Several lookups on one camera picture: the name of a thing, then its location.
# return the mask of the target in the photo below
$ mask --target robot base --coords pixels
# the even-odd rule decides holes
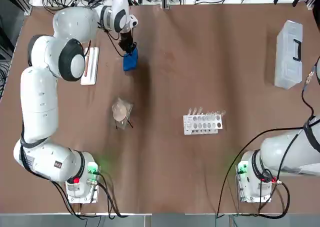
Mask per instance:
[[[79,183],[65,182],[66,193],[71,204],[90,204],[98,201],[99,186],[95,183],[98,175],[92,174],[99,171],[94,158],[88,152],[82,152],[84,157],[84,170]]]
[[[240,161],[235,167],[236,173],[236,192],[241,203],[259,203],[260,197],[250,195],[250,185],[248,182],[248,161]],[[271,202],[270,194],[261,196],[261,203]]]

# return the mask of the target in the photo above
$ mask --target end effector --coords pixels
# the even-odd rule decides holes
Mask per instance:
[[[99,16],[100,25],[107,31],[120,33],[119,46],[131,54],[136,48],[131,29],[138,25],[138,20],[129,14],[128,0],[112,0],[112,6],[99,5],[94,8]]]

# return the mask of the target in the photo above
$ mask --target green light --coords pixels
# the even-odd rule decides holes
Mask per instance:
[[[88,173],[93,174],[94,172],[98,172],[98,166],[95,162],[88,163]]]

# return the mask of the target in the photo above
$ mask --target box handle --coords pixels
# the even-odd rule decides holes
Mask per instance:
[[[300,42],[299,40],[295,39],[295,38],[293,39],[293,41],[298,44],[298,58],[296,58],[296,57],[294,56],[293,59],[294,59],[295,61],[300,62],[300,61],[301,61],[301,42]]]

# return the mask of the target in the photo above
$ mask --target brown table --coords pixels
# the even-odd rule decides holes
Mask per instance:
[[[59,129],[53,139],[93,154],[112,176],[122,213],[215,213],[222,181],[237,152],[259,132],[301,126],[310,114],[301,100],[302,84],[284,90],[272,82],[276,36],[287,19],[303,24],[303,77],[320,54],[312,11],[301,3],[295,8],[189,5],[170,11],[139,6],[132,12],[139,19],[134,31],[137,70],[123,72],[122,58],[100,31],[96,85],[59,80]],[[13,158],[22,124],[20,75],[28,66],[27,45],[35,34],[53,34],[52,15],[44,9],[33,8],[23,24],[0,104],[0,213],[66,212],[56,189]],[[318,113],[320,88],[315,79],[310,85],[305,97]],[[111,118],[118,96],[134,104],[133,128],[125,131],[116,130]],[[183,115],[194,107],[225,110],[223,131],[184,136]],[[262,139],[250,148],[259,148]],[[222,213],[236,212],[234,174],[224,189]],[[289,212],[319,213],[320,178],[282,180],[291,192]],[[100,192],[98,204],[83,210],[107,212],[105,195]],[[256,205],[240,205],[242,213],[255,211]],[[281,211],[278,196],[264,209]]]

